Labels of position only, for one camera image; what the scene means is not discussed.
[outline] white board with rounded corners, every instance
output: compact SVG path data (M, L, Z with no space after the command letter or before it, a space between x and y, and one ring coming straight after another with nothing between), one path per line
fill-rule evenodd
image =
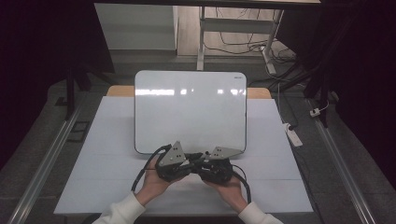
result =
M134 79L134 147L150 154L245 150L247 79L235 72L140 71Z

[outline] power strip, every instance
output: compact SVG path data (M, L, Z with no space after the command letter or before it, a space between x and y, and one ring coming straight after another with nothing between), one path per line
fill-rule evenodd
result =
M303 142L300 140L297 133L294 130L289 130L289 123L284 123L283 127L285 128L286 135L288 136L294 147L300 147L303 145Z

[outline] person's left hand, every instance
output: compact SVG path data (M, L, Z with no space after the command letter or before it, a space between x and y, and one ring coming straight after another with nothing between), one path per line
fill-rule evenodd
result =
M161 179L157 175L157 171L155 170L155 163L157 159L153 159L145 173L145 181L143 183L143 187L139 192L135 195L136 199L145 206L149 201L156 198L157 196L163 194L166 189L173 183L181 180L177 179L172 182L167 182Z

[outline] person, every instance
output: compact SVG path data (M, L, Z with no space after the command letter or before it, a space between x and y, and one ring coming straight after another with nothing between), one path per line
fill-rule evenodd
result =
M143 187L136 194L131 192L119 203L110 205L110 209L104 212L93 224L131 224L142 215L145 206L157 196L163 194L173 183L182 178L167 182L158 177L155 170L155 160L149 165L145 173ZM270 214L265 214L255 203L247 203L242 196L241 183L236 177L232 177L225 185L218 185L204 181L208 186L215 189L221 199L231 208L246 224L282 224Z

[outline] white sleeve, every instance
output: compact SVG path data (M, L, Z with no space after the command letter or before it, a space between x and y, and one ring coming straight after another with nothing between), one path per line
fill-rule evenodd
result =
M265 214L255 203L250 203L238 215L246 224L282 224L277 218Z
M130 224L134 223L134 221L145 211L146 208L139 203L134 196L134 193L131 192L121 202L111 204L110 210L108 212L104 212L92 224Z

